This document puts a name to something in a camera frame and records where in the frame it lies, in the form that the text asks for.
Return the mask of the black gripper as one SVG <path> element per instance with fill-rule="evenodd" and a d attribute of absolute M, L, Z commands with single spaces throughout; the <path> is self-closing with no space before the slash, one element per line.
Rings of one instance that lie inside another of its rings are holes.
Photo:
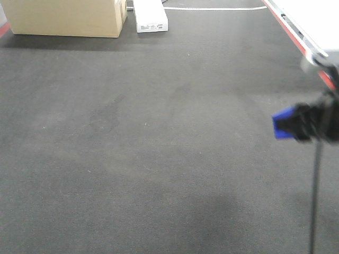
<path fill-rule="evenodd" d="M 289 133 L 299 141 L 338 143 L 338 93 L 330 91 L 311 103 L 297 103 L 289 120 Z"/>

